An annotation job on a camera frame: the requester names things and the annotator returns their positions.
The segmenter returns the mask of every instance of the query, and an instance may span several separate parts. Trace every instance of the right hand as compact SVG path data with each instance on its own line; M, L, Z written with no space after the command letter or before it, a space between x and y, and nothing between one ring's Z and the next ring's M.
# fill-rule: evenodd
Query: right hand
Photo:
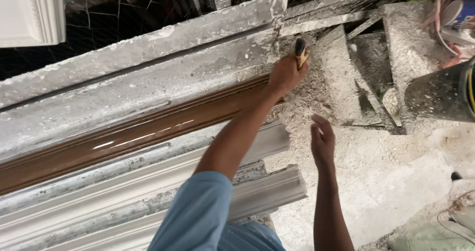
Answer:
M295 55L287 55L274 65L274 70L270 74L269 88L283 97L300 83L307 72L308 61L302 64L300 70L297 70Z
M335 134L328 120L312 115L312 154L319 172L335 174Z

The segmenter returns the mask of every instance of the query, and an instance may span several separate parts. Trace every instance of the dirty floor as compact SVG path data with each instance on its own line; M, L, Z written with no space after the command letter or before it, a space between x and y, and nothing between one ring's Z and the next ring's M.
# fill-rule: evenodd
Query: dirty floor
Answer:
M271 172L298 164L308 198L271 214L288 251L313 250L313 215L318 172L310 150L310 115L332 123L332 102L322 74L312 65L303 82L273 113L290 132L288 151L264 159ZM455 193L475 189L475 125L449 123L423 133L393 136L387 131L350 130L334 126L335 165L343 215L355 248L368 250L404 226L435 221ZM463 179L452 181L457 172Z

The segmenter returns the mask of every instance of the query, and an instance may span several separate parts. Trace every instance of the chicken wire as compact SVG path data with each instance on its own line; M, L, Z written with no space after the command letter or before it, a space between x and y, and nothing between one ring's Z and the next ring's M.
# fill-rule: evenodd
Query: chicken wire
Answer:
M199 1L202 13L212 11ZM0 80L199 16L193 0L74 0L65 13L65 42L0 48Z

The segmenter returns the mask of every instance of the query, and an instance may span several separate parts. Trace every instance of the wet brown molding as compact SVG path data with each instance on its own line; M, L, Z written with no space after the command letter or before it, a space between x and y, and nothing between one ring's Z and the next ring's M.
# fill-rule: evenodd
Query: wet brown molding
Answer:
M2 163L0 195L229 120L254 101L267 86L268 78L242 81Z

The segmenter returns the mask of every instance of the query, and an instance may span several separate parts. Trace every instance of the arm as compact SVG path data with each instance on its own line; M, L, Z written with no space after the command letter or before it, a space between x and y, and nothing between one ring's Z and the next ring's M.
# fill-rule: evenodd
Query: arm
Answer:
M259 127L274 104L292 90L308 71L308 62L297 71L293 55L282 58L274 66L269 86L249 107L243 109L214 139L203 155L195 173L216 171L232 181L242 158L251 147Z
M315 250L353 251L353 243L341 213L338 197L333 162L335 135L330 123L323 117L314 114L312 120L312 153L318 169L317 204L313 224Z

